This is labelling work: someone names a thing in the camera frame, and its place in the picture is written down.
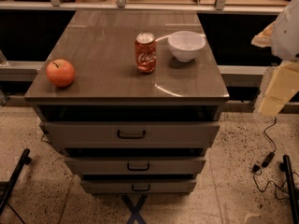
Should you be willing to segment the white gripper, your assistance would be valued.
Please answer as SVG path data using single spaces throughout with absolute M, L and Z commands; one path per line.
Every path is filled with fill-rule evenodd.
M 265 90 L 258 113 L 264 117 L 275 117 L 291 98 L 299 92 L 299 0 L 291 2 L 275 20 L 254 36 L 251 44 L 270 47 L 272 54 L 282 62 L 273 71 Z

